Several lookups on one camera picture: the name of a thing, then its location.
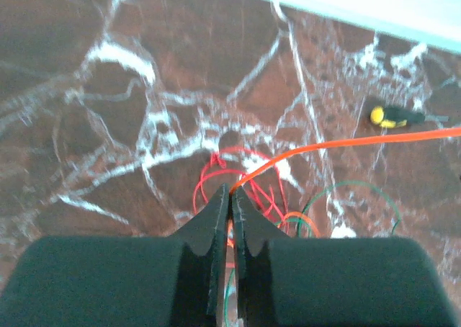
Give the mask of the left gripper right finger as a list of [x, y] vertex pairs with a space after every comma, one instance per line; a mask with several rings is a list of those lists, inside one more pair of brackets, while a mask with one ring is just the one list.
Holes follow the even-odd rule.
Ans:
[[409, 238], [292, 238], [232, 194], [245, 326], [456, 326], [425, 250]]

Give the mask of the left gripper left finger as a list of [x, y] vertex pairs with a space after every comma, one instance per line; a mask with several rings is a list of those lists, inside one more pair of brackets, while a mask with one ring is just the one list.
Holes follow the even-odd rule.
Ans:
[[229, 188], [167, 237], [46, 236], [1, 294], [3, 326], [219, 326]]

